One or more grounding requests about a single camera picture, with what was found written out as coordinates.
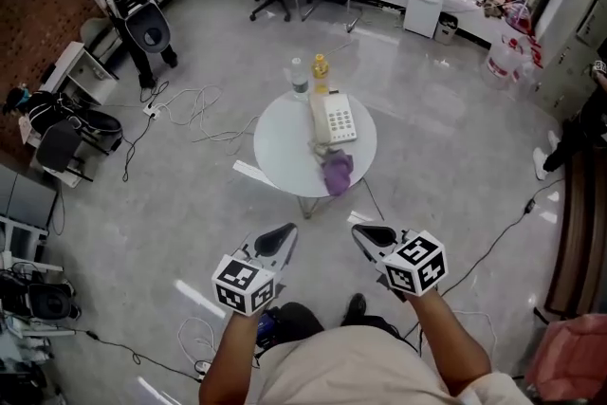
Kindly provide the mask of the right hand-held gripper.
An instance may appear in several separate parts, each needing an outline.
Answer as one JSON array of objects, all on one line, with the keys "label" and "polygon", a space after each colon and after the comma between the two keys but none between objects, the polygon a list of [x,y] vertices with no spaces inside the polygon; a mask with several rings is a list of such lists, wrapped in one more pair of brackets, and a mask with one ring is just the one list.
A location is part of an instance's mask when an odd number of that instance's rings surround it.
[{"label": "right hand-held gripper", "polygon": [[449,274],[444,245],[425,230],[356,224],[352,235],[393,291],[421,297]]}]

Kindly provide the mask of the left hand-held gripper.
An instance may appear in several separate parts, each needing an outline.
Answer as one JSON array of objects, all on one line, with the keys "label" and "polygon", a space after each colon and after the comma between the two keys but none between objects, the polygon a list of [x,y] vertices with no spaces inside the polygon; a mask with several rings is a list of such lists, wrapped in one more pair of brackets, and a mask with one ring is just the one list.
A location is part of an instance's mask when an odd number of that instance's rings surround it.
[{"label": "left hand-held gripper", "polygon": [[255,314],[265,307],[276,297],[297,240],[294,223],[248,234],[222,257],[212,275],[216,301],[239,314]]}]

